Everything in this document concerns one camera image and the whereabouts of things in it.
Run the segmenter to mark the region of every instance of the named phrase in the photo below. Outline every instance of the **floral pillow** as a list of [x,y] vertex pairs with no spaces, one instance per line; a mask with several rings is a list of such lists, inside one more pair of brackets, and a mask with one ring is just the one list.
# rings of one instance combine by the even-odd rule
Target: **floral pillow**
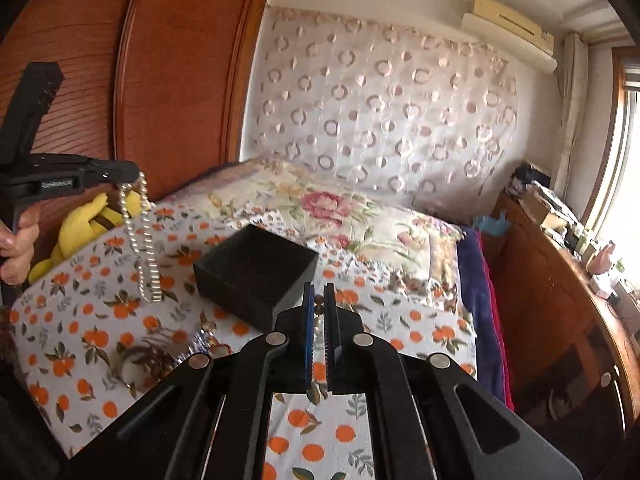
[[384,262],[418,279],[459,285],[455,244],[463,234],[458,227],[385,205],[282,160],[250,160],[174,199],[223,221],[279,211],[305,238],[324,236],[362,259]]

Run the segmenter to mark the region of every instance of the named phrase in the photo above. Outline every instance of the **jewelry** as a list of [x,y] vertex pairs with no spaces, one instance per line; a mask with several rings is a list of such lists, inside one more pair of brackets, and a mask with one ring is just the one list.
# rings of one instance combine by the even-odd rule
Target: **jewelry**
[[129,209],[127,208],[126,199],[127,193],[132,188],[131,184],[120,184],[120,209],[124,219],[127,239],[131,245],[131,249],[138,256],[135,267],[138,270],[138,288],[140,290],[140,295],[147,303],[159,303],[162,301],[160,270],[158,269],[158,262],[156,261],[154,240],[151,232],[151,220],[149,219],[151,202],[149,202],[146,191],[146,177],[142,171],[140,171],[138,183],[140,184],[140,206],[142,208],[142,211],[140,212],[140,219],[142,220],[141,245],[143,246],[143,249],[139,247],[136,240],[135,232],[133,230],[133,222],[131,220]]
[[187,350],[175,358],[176,365],[186,361],[191,355],[196,353],[209,354],[214,359],[224,357],[232,353],[231,347],[220,343],[214,335],[216,323],[208,320],[201,320],[201,329],[194,336]]
[[175,366],[175,359],[172,355],[159,346],[133,346],[127,349],[121,357],[116,373],[119,380],[131,390],[131,394],[135,398],[137,393],[150,390],[155,384],[167,377]]

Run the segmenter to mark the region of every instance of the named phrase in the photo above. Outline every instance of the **wooden wardrobe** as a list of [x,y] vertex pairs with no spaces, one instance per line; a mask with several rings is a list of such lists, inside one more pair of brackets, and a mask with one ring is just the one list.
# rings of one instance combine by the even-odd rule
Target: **wooden wardrobe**
[[[0,43],[0,118],[28,62],[58,62],[65,81],[34,152],[127,158],[143,171],[152,158],[159,199],[236,158],[265,2],[28,0]],[[100,190],[44,206],[39,256]]]
[[572,383],[590,392],[610,374],[631,427],[640,415],[640,367],[616,310],[591,292],[580,263],[504,193],[492,216],[501,212],[511,227],[490,269],[516,412]]

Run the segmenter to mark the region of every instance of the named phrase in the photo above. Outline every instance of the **human hand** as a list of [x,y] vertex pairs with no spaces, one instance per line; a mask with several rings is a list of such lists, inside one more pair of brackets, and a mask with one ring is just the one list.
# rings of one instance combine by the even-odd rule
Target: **human hand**
[[9,285],[21,285],[31,269],[33,245],[38,239],[40,229],[40,204],[34,204],[20,215],[19,231],[13,234],[11,229],[0,222],[0,256],[8,258],[0,267],[0,278]]

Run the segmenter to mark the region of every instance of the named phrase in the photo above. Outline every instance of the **window frame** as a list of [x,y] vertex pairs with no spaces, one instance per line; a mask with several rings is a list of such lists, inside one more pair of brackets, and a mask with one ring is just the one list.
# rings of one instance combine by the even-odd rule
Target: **window frame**
[[600,168],[593,185],[587,207],[580,222],[588,229],[598,232],[607,211],[620,188],[620,177],[624,173],[628,149],[629,116],[625,104],[625,70],[626,63],[640,63],[640,48],[636,46],[619,46],[611,49],[613,67],[613,85],[611,99],[611,115],[609,132],[600,161]]

